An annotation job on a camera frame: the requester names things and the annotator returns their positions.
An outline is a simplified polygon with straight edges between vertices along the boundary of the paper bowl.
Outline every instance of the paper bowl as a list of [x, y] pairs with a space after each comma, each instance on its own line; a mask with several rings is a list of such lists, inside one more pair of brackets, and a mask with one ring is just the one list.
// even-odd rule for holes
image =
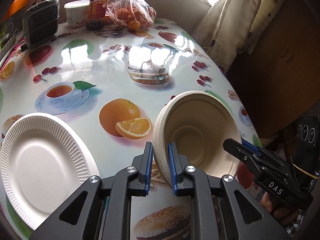
[[154, 158], [164, 180], [170, 185], [168, 143], [174, 141], [178, 153], [208, 175], [236, 175], [240, 161], [223, 149], [233, 138], [241, 143], [230, 111], [214, 96], [202, 91], [177, 95], [161, 110], [154, 125]]

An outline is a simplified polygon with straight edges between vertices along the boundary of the saucer print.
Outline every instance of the saucer print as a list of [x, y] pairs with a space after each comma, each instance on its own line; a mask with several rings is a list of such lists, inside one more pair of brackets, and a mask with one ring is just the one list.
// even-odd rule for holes
[[243, 106], [239, 109], [239, 119], [241, 123], [243, 123], [245, 126], [251, 126], [252, 122], [250, 120], [250, 117], [248, 116], [247, 111], [244, 109]]
[[71, 103], [66, 102], [65, 104], [59, 107], [54, 107], [49, 102], [45, 101], [45, 91], [44, 91], [36, 99], [35, 108], [38, 112], [42, 112], [42, 113], [48, 113], [52, 115], [63, 114], [81, 106], [85, 101], [87, 101], [87, 99], [89, 98], [89, 94], [90, 94], [89, 90], [83, 90], [81, 91], [81, 96], [79, 100], [77, 100], [76, 102], [74, 101]]

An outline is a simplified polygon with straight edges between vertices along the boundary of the blue gripper pad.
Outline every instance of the blue gripper pad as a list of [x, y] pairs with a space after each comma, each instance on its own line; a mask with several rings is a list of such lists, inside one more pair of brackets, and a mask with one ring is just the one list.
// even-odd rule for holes
[[146, 177], [145, 177], [146, 185], [144, 186], [144, 191], [145, 191], [146, 195], [149, 194], [149, 190], [150, 190], [152, 160], [153, 160], [153, 147], [151, 144], [150, 148], [149, 148], [148, 163], [147, 163], [147, 168], [146, 168]]
[[171, 143], [169, 143], [169, 146], [168, 146], [168, 156], [169, 156], [169, 168], [170, 168], [170, 175], [171, 175], [171, 186], [174, 194], [177, 195], [178, 194], [177, 171], [176, 171], [176, 166], [174, 164]]
[[259, 148], [256, 147], [255, 145], [247, 142], [246, 140], [241, 139], [242, 145], [247, 147], [250, 151], [254, 152], [256, 155], [259, 157], [261, 156], [261, 153], [259, 152]]

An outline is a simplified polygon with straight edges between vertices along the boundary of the jar lid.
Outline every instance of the jar lid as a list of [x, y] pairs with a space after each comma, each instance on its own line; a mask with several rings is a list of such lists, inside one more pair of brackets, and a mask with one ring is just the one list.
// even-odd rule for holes
[[89, 0], [79, 0], [79, 1], [66, 3], [64, 7], [65, 9], [72, 9], [72, 8], [86, 7], [86, 6], [89, 6], [89, 4], [90, 4]]

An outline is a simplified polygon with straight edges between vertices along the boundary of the yogurt tub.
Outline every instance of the yogurt tub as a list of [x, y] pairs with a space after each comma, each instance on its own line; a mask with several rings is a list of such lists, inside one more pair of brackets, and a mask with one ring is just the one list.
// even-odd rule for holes
[[79, 0], [66, 3], [67, 23], [70, 28], [85, 26], [88, 17], [89, 0]]

